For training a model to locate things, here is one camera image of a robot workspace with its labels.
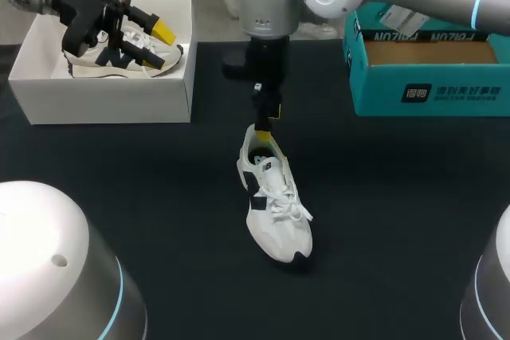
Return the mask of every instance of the shoelace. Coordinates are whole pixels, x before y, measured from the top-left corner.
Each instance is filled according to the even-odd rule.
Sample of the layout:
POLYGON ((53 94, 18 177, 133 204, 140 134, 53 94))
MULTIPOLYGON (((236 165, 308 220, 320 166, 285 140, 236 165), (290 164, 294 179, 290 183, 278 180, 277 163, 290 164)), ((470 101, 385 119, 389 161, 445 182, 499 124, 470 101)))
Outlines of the shoelace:
POLYGON ((263 186, 261 186, 260 191, 268 198, 268 203, 275 218, 289 217, 295 222, 300 221, 303 216, 309 221, 313 219, 310 212, 299 203, 296 185, 293 181, 291 181, 291 187, 287 187, 281 193, 273 193, 263 186))
MULTIPOLYGON (((147 48, 152 53, 156 54, 156 50, 154 48, 154 43, 149 38, 149 35, 143 33, 142 31, 138 31, 137 29, 126 25, 124 28, 124 40, 130 42, 131 44, 137 46, 138 48, 147 48)), ((147 70, 144 66, 142 66, 143 74, 150 79, 151 77, 147 73, 147 70)))

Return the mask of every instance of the black table surface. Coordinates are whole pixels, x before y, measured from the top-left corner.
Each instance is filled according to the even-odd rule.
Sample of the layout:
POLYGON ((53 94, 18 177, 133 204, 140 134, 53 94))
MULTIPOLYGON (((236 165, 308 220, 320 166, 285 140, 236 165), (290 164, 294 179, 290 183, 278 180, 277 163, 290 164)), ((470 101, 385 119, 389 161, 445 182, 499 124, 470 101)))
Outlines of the black table surface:
POLYGON ((191 124, 31 127, 0 48, 0 182, 55 186, 137 282, 150 340, 459 339, 458 311, 510 203, 510 120, 359 118, 339 41, 293 42, 274 131, 314 215, 308 273, 266 259, 235 162, 249 86, 198 46, 191 124))

